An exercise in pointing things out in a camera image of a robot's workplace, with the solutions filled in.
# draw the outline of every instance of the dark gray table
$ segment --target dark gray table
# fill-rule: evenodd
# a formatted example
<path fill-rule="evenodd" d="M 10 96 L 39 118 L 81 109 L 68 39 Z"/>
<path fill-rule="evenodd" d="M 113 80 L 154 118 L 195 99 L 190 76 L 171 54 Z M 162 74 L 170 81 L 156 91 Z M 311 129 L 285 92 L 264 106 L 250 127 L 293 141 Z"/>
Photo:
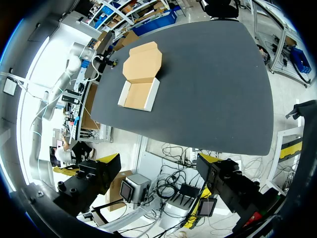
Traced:
<path fill-rule="evenodd" d="M 117 105 L 129 50 L 155 41 L 162 52 L 152 112 Z M 273 102 L 266 68 L 240 22 L 207 21 L 150 34 L 113 54 L 97 89 L 92 119 L 148 138 L 218 152 L 269 153 Z"/>

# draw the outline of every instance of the blue storage box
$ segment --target blue storage box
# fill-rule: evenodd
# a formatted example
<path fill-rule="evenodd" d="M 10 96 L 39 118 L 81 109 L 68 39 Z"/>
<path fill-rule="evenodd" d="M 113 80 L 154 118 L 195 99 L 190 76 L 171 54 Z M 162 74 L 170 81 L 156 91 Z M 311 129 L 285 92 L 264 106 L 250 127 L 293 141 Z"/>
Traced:
<path fill-rule="evenodd" d="M 147 32 L 153 31 L 160 27 L 174 24 L 177 18 L 177 16 L 175 15 L 175 12 L 173 10 L 168 10 L 166 12 L 169 12 L 169 15 L 162 16 L 153 21 L 146 22 L 142 26 L 135 27 L 132 30 L 137 36 L 141 36 Z"/>
<path fill-rule="evenodd" d="M 104 17 L 99 17 L 99 19 L 98 19 L 98 21 L 95 23 L 95 25 L 94 25 L 94 28 L 95 29 L 97 29 L 99 26 L 100 26 L 100 24 L 105 20 L 107 18 L 107 16 L 104 16 Z"/>
<path fill-rule="evenodd" d="M 113 11 L 107 7 L 107 6 L 104 6 L 102 9 L 101 9 L 102 12 L 104 12 L 105 14 L 107 15 L 110 15 L 111 13 L 113 13 Z"/>
<path fill-rule="evenodd" d="M 312 70 L 304 52 L 300 49 L 295 47 L 291 49 L 291 61 L 297 66 L 300 73 L 309 73 Z"/>

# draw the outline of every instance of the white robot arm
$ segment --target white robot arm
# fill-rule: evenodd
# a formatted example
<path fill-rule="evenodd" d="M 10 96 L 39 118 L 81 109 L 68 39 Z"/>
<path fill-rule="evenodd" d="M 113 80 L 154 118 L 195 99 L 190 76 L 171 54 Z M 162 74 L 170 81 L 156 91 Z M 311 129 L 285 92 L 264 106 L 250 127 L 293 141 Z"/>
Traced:
<path fill-rule="evenodd" d="M 71 77 L 80 69 L 81 60 L 92 61 L 96 51 L 86 46 L 74 43 L 70 50 L 70 58 L 65 72 L 59 77 L 50 93 L 44 93 L 43 100 L 40 101 L 37 116 L 34 119 L 31 132 L 31 154 L 30 169 L 34 179 L 42 180 L 47 185 L 53 186 L 53 172 L 50 161 L 40 160 L 42 137 L 42 118 L 51 120 L 54 114 L 58 99 L 65 91 L 71 81 Z"/>

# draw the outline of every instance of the black chair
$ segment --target black chair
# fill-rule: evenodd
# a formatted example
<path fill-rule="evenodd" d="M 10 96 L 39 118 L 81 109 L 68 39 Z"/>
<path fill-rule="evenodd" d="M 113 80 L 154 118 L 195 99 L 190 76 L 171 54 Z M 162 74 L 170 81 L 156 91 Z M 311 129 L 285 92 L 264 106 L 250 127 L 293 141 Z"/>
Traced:
<path fill-rule="evenodd" d="M 199 2 L 203 11 L 207 13 L 210 17 L 218 17 L 219 20 L 228 18 L 237 18 L 239 16 L 239 2 L 238 0 L 234 0 L 235 7 L 230 5 L 231 0 L 206 0 L 205 2 L 208 4 L 203 6 L 202 0 L 196 0 Z"/>

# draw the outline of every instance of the red object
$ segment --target red object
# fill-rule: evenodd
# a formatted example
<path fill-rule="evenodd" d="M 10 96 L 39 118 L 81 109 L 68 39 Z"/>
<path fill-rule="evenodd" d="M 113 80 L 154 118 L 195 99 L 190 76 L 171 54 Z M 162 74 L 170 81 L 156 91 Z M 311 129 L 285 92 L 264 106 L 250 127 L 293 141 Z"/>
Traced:
<path fill-rule="evenodd" d="M 254 222 L 254 221 L 257 221 L 259 219 L 262 218 L 262 215 L 259 213 L 259 212 L 255 212 L 251 217 L 250 219 L 246 222 L 246 224 L 244 224 L 243 227 L 247 226 L 248 224 Z"/>

